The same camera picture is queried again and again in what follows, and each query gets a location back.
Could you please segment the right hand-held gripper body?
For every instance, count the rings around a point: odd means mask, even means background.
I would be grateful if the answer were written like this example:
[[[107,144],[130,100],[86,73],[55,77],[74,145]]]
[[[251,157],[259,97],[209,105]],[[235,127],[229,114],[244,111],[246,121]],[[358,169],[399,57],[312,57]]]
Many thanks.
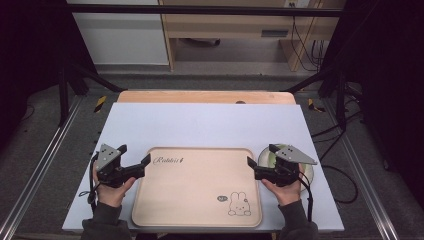
[[[278,187],[283,187],[298,180],[300,164],[308,166],[317,164],[316,160],[292,145],[276,146],[280,148],[276,153],[270,152],[268,147],[264,150],[264,153],[268,154],[266,166],[257,164],[254,168],[256,180],[267,179]]]

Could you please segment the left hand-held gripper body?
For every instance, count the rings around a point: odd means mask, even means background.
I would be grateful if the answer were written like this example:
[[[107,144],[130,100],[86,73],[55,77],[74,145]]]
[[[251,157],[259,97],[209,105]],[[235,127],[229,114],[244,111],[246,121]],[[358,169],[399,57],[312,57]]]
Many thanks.
[[[139,164],[123,167],[121,165],[121,156],[107,144],[102,144],[98,153],[96,162],[96,172],[101,184],[109,187],[118,188],[129,178],[139,179],[145,176],[145,168]]]

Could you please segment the green and white plate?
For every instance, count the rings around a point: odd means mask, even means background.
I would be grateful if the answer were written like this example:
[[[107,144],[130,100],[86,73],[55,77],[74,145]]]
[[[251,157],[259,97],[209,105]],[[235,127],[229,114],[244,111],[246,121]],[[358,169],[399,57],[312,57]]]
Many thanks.
[[[292,145],[270,144],[254,167],[256,180],[266,179],[278,187],[288,186],[302,176],[301,189],[306,189],[314,178],[313,165],[316,161]]]

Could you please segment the wooden tray with rabbit print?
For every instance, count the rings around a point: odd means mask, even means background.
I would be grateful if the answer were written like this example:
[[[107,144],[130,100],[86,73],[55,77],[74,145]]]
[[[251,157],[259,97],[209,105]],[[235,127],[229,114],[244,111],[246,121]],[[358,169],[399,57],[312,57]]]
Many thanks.
[[[140,227],[253,228],[262,221],[258,183],[244,148],[149,150],[132,220]]]

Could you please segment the person's right hand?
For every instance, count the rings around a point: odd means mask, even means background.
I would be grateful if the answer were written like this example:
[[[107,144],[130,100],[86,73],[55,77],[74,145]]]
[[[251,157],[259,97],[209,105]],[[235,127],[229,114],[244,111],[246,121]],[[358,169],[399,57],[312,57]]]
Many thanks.
[[[262,179],[261,183],[274,194],[280,206],[286,206],[300,200],[301,182],[299,180],[283,187],[278,187],[267,179]]]

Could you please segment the person's left hand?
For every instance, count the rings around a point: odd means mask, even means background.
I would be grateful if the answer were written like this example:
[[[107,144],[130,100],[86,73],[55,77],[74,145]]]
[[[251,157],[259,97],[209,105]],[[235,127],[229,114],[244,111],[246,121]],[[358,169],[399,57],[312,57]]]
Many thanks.
[[[122,205],[122,201],[126,193],[131,189],[136,181],[134,177],[131,177],[120,187],[113,188],[99,183],[95,169],[92,170],[92,174],[93,180],[97,185],[96,192],[98,195],[98,201],[114,208],[120,207]]]

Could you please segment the yellow and black tape strip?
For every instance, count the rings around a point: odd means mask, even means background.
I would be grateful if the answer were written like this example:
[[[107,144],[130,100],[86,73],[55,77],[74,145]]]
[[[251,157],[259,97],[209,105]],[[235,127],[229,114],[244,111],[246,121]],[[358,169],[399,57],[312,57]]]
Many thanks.
[[[101,108],[102,108],[103,104],[105,103],[106,99],[107,99],[107,96],[101,96],[98,99],[98,101],[96,103],[96,106],[94,108],[94,111],[93,111],[94,113],[98,113],[101,110]]]
[[[321,112],[326,112],[325,108],[323,108],[323,107],[316,107],[315,104],[314,104],[313,99],[311,99],[311,98],[308,98],[308,109],[309,110],[316,111],[316,112],[320,112],[320,113]]]

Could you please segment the white table cover board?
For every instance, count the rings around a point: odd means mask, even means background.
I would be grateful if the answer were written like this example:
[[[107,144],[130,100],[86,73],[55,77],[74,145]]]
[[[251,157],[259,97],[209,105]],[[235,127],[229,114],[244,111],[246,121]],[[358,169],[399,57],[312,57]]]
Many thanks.
[[[292,104],[174,104],[114,103],[101,131],[101,143],[128,145],[124,164],[140,161],[155,146],[247,147],[259,154],[269,143],[292,144],[318,161],[303,112]],[[313,166],[311,188],[314,198],[313,221],[320,232],[344,231],[322,167]],[[88,170],[78,192],[88,188]],[[82,231],[82,220],[91,217],[86,196],[75,195],[62,229]],[[260,184],[265,201],[265,220],[255,230],[272,231],[282,227],[283,218],[272,209],[275,198]]]

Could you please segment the black metal stand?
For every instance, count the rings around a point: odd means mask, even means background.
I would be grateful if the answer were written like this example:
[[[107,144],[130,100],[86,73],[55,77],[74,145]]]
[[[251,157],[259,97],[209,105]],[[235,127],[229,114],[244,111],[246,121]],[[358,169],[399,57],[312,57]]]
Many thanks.
[[[88,85],[84,81],[85,78],[91,79],[115,93],[121,93],[125,91],[125,88],[110,83],[106,79],[100,77],[98,73],[90,71],[79,64],[73,62],[62,63],[58,70],[60,126],[65,124],[70,115],[68,86],[71,86],[76,95],[85,95],[89,91]]]
[[[345,94],[349,92],[347,89],[347,78],[341,66],[331,64],[322,68],[319,72],[308,77],[306,80],[289,87],[286,92],[296,93],[301,89],[321,81],[321,86],[318,89],[318,96],[320,98],[328,98],[333,92],[336,92],[336,109],[335,118],[338,126],[345,130],[347,126],[347,117],[345,115],[344,99]]]

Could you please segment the wooden table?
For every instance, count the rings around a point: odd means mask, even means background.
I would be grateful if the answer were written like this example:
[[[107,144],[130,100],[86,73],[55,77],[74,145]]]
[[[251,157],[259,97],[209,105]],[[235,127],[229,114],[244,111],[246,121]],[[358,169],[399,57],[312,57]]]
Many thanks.
[[[119,94],[118,102],[296,104],[294,96],[288,92],[203,90],[127,90]]]

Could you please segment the white cabinet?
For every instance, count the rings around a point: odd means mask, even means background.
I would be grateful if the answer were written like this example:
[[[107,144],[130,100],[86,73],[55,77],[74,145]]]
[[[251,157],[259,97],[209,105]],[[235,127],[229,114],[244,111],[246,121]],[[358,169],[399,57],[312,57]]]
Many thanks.
[[[95,65],[167,65],[159,14],[74,13]]]

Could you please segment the light wooden desk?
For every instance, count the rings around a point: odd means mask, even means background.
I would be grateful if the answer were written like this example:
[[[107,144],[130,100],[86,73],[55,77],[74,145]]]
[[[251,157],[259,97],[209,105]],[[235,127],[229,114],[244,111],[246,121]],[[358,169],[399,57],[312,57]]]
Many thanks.
[[[298,0],[298,8],[338,9],[347,0]],[[237,6],[283,8],[285,0],[158,0],[184,6]],[[176,15],[162,16],[165,36],[183,38],[271,38],[280,41],[291,71],[299,69],[312,40],[329,41],[338,20],[333,17]]]

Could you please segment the black curtain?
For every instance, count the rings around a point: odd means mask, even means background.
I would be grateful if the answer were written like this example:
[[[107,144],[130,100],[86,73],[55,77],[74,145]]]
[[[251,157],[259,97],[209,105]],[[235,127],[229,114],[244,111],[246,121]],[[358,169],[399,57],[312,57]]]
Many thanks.
[[[96,70],[67,0],[0,0],[0,150],[32,94],[58,83],[63,59]]]
[[[424,0],[346,0],[324,65],[362,87],[362,110],[389,166],[424,209]]]

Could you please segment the aluminium floor rail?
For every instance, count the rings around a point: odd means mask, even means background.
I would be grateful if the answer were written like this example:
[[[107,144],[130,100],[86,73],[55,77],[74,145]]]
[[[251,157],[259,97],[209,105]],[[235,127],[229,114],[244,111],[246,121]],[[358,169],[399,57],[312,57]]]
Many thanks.
[[[377,191],[369,179],[365,168],[354,150],[354,147],[348,137],[348,134],[340,127],[337,128],[339,134],[338,143],[341,144],[346,155],[346,161],[351,168],[351,173],[357,184],[360,196],[367,205],[375,226],[377,227],[383,240],[399,240],[397,231],[384,208]]]
[[[9,212],[5,221],[0,225],[0,240],[11,240],[14,236],[21,220],[23,219],[27,209],[29,208],[39,186],[41,185],[51,163],[54,160],[62,142],[67,135],[79,109],[84,100],[83,96],[75,96],[68,116],[62,121],[57,128],[52,140],[47,146],[45,152],[40,158],[35,170],[27,181],[18,200],[15,202],[12,210]]]

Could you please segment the black horizontal frame bar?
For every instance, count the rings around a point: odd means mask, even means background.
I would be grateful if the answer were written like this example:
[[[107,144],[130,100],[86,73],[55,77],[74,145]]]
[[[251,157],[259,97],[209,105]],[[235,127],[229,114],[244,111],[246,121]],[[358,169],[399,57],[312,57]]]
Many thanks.
[[[67,4],[73,13],[341,17],[343,10],[235,6]]]

